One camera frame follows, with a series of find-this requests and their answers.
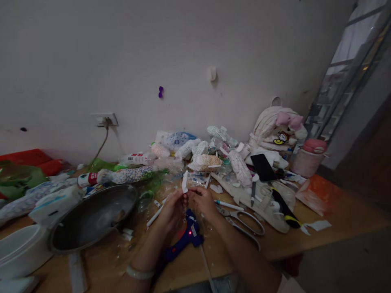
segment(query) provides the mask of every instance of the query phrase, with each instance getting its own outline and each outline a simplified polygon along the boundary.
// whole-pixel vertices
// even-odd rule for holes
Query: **hand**
[[[166,233],[170,232],[187,209],[187,204],[187,194],[181,188],[170,194],[156,220],[157,226]]]
[[[216,204],[209,190],[201,186],[194,186],[189,188],[187,194],[190,199],[195,201],[195,204],[209,223],[213,223],[215,219],[218,219],[220,213],[217,211]]]

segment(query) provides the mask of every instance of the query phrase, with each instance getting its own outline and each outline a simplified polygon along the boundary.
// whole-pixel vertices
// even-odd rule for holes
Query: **white backpack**
[[[250,133],[248,141],[253,147],[263,147],[274,151],[286,151],[293,149],[298,139],[307,137],[307,130],[300,123],[297,130],[291,129],[289,123],[277,125],[277,117],[280,112],[288,114],[289,119],[299,116],[291,108],[282,107],[282,101],[275,97],[270,103],[270,107],[264,110],[255,123],[254,130]]]

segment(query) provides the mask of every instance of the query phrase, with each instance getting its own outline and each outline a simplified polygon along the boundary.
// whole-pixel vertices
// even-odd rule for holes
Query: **table surface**
[[[225,191],[222,194],[216,194],[212,190],[211,192],[215,199],[234,204],[233,198]],[[258,237],[264,256],[270,261],[280,260],[389,225],[389,222],[381,216],[376,208],[368,206],[361,199],[347,193],[334,202],[334,207],[334,213],[323,218],[298,200],[296,201],[294,213],[302,223],[326,219],[332,224],[332,227],[319,232],[309,228],[311,236],[295,229],[290,229],[287,234],[282,234],[269,224],[264,223],[266,234]],[[0,239],[32,223],[33,221],[27,216],[15,219],[0,228]],[[248,224],[252,226],[253,222],[249,220]],[[112,291],[124,273],[126,265],[143,245],[148,235],[148,231],[145,232],[145,222],[136,223],[136,221],[129,219],[126,226],[135,230],[132,243],[135,243],[136,246],[130,252],[127,250],[128,243],[124,242],[118,232],[111,233],[97,244],[82,251],[88,292]],[[205,231],[203,247],[212,278],[232,273],[234,266],[220,237],[216,231],[208,229],[208,226],[205,227]],[[41,278],[36,290],[37,293],[72,291],[67,256],[52,257],[33,275]],[[188,245],[172,263],[167,265],[156,283],[154,292],[166,292],[207,279],[200,250]]]

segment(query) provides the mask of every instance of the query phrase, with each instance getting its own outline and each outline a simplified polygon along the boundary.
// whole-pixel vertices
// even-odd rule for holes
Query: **black phone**
[[[251,156],[251,160],[254,164],[255,170],[259,175],[259,180],[261,182],[270,182],[278,180],[276,174],[273,172],[273,169],[264,154]]]

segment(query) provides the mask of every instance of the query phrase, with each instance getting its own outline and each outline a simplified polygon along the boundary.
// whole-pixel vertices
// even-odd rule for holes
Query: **pink water bottle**
[[[318,170],[326,157],[327,144],[323,140],[309,139],[299,149],[293,161],[291,171],[304,178],[310,178]]]

